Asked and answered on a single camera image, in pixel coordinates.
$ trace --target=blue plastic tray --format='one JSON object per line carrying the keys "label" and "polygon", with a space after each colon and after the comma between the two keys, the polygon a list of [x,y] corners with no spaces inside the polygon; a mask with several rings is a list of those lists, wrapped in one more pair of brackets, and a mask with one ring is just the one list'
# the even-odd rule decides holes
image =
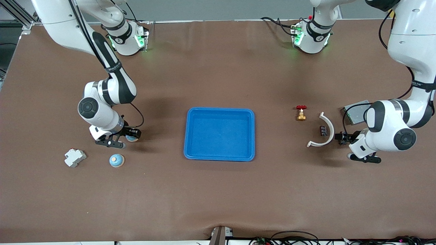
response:
{"label": "blue plastic tray", "polygon": [[250,109],[193,107],[188,111],[185,157],[241,161],[254,158],[254,113]]}

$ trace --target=metal frame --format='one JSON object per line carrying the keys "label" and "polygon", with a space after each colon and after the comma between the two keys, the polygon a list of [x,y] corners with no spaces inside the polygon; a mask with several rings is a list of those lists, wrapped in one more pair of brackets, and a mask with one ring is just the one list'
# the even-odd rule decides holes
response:
{"label": "metal frame", "polygon": [[15,0],[0,0],[0,5],[23,25],[23,29],[30,30],[36,20]]}

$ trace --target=table surface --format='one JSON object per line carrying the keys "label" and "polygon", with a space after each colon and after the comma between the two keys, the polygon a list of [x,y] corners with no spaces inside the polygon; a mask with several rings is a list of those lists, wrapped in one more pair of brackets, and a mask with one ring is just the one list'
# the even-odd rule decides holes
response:
{"label": "table surface", "polygon": [[[344,105],[408,89],[410,74],[379,43],[379,24],[338,21],[315,55],[293,49],[271,23],[149,26],[148,52],[120,57],[146,120],[124,150],[95,145],[77,113],[84,85],[107,77],[97,59],[33,27],[0,93],[0,242],[195,240],[218,225],[238,237],[435,237],[436,120],[416,130],[407,152],[380,152],[379,165],[347,160],[336,142],[306,148],[325,140],[321,112],[340,131]],[[304,122],[295,120],[300,104]],[[253,110],[254,160],[186,159],[186,114],[196,106]],[[140,122],[130,105],[114,109]],[[64,163],[70,148],[88,156],[76,168]],[[123,167],[109,165],[114,153]]]}

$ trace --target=white connector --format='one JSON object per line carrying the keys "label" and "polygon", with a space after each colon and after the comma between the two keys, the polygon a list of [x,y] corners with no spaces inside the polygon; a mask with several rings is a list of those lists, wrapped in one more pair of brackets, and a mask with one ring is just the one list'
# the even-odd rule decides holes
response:
{"label": "white connector", "polygon": [[83,159],[86,158],[86,155],[81,150],[76,150],[71,148],[67,153],[65,153],[65,163],[68,167],[76,167],[78,163],[80,163]]}

